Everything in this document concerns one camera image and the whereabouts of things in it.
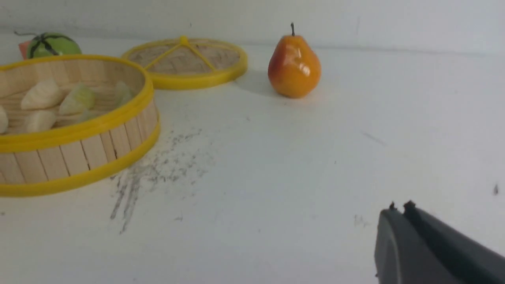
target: watermelon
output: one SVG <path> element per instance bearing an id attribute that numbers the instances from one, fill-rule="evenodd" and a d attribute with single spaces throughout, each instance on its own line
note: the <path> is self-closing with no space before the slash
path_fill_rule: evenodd
<path id="1" fill-rule="evenodd" d="M 73 39 L 56 32 L 45 32 L 34 37 L 26 49 L 27 58 L 63 54 L 82 54 L 82 51 Z"/>

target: white tabletop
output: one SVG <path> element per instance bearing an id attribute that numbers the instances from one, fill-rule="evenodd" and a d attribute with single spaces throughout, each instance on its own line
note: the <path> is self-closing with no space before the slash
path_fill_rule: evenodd
<path id="1" fill-rule="evenodd" d="M 0 63 L 18 60 L 21 40 L 0 39 Z M 316 50 L 319 87 L 289 100 L 273 46 L 244 49 L 236 82 L 156 91 L 162 133 L 138 165 L 0 199 L 2 283 L 376 283 L 379 212 L 411 199 L 505 254 L 503 59 Z"/>

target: yellow plastic rim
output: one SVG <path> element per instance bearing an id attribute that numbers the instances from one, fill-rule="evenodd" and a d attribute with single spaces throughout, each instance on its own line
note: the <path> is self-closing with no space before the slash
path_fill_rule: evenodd
<path id="1" fill-rule="evenodd" d="M 195 53 L 198 57 L 200 57 L 213 70 L 211 73 L 208 74 L 192 74 L 192 75 L 168 75 L 162 73 L 148 72 L 151 75 L 154 88 L 156 89 L 187 90 L 187 89 L 208 88 L 233 81 L 236 78 L 242 76 L 247 71 L 247 54 L 242 48 L 228 42 L 217 41 L 213 39 L 195 38 L 193 40 L 211 40 L 212 42 L 215 42 L 217 44 L 222 44 L 226 46 L 226 48 L 236 51 L 239 54 L 240 58 L 235 65 L 224 70 L 216 70 L 214 66 L 211 63 L 209 63 L 208 60 L 198 50 L 196 50 L 193 46 L 189 44 L 189 40 L 185 36 L 180 37 L 178 43 L 176 40 L 158 40 L 136 46 L 127 51 L 125 54 L 123 54 L 121 58 L 124 60 L 128 60 L 130 55 L 138 50 L 143 50 L 146 48 L 151 48 L 154 46 L 174 42 L 175 43 L 174 47 L 172 47 L 171 49 L 169 49 L 168 51 L 166 51 L 165 53 L 161 54 L 156 59 L 154 59 L 154 61 L 152 61 L 149 65 L 147 65 L 145 69 L 147 70 L 150 66 L 159 61 L 162 57 L 168 55 L 172 51 L 176 50 L 178 47 L 184 46 L 193 51 L 193 53 Z M 214 44 L 198 43 L 198 45 L 212 46 Z"/>
<path id="2" fill-rule="evenodd" d="M 55 194 L 73 190 L 107 178 L 131 166 L 133 163 L 142 158 L 156 143 L 158 137 L 160 136 L 160 131 L 160 116 L 158 114 L 158 123 L 149 138 L 126 156 L 99 168 L 66 178 L 32 184 L 0 184 L 0 197 L 31 197 Z"/>
<path id="3" fill-rule="evenodd" d="M 147 71 L 145 71 L 142 66 L 136 63 L 115 57 L 101 55 L 51 56 L 0 66 L 0 71 L 17 68 L 24 65 L 61 60 L 102 60 L 125 64 L 141 72 L 144 75 L 145 83 L 142 87 L 142 90 L 138 95 L 135 96 L 135 98 L 130 100 L 125 105 L 99 117 L 82 123 L 59 127 L 44 132 L 0 136 L 0 153 L 27 152 L 43 148 L 56 147 L 61 144 L 72 143 L 100 134 L 126 123 L 138 115 L 153 100 L 153 82 Z"/>

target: dumpling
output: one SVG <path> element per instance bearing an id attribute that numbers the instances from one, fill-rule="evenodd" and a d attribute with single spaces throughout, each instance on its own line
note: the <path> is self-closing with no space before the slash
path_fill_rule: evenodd
<path id="1" fill-rule="evenodd" d="M 39 110 L 59 104 L 65 94 L 54 79 L 37 83 L 32 87 L 21 101 L 22 110 Z"/>
<path id="2" fill-rule="evenodd" d="M 75 85 L 60 105 L 59 114 L 68 115 L 91 109 L 95 104 L 95 93 L 83 83 Z"/>
<path id="3" fill-rule="evenodd" d="M 7 132 L 9 126 L 9 118 L 4 107 L 0 106 L 0 134 Z"/>
<path id="4" fill-rule="evenodd" d="M 82 112 L 81 116 L 79 117 L 79 119 L 76 121 L 76 123 L 85 122 L 85 121 L 88 121 L 88 120 L 93 119 L 95 117 L 98 117 L 98 115 L 91 113 L 89 110 L 84 110 Z"/>
<path id="5" fill-rule="evenodd" d="M 116 84 L 115 96 L 116 108 L 129 102 L 134 97 L 130 87 L 128 87 L 123 81 L 119 81 Z"/>
<path id="6" fill-rule="evenodd" d="M 56 114 L 52 111 L 34 111 L 25 118 L 23 132 L 33 133 L 51 129 L 56 123 Z"/>

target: pear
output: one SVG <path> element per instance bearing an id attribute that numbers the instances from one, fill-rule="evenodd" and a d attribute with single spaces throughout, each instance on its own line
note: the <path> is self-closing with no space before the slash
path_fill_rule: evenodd
<path id="1" fill-rule="evenodd" d="M 276 92 L 292 99 L 308 95 L 321 79 L 321 63 L 301 35 L 283 36 L 270 59 L 268 79 Z"/>

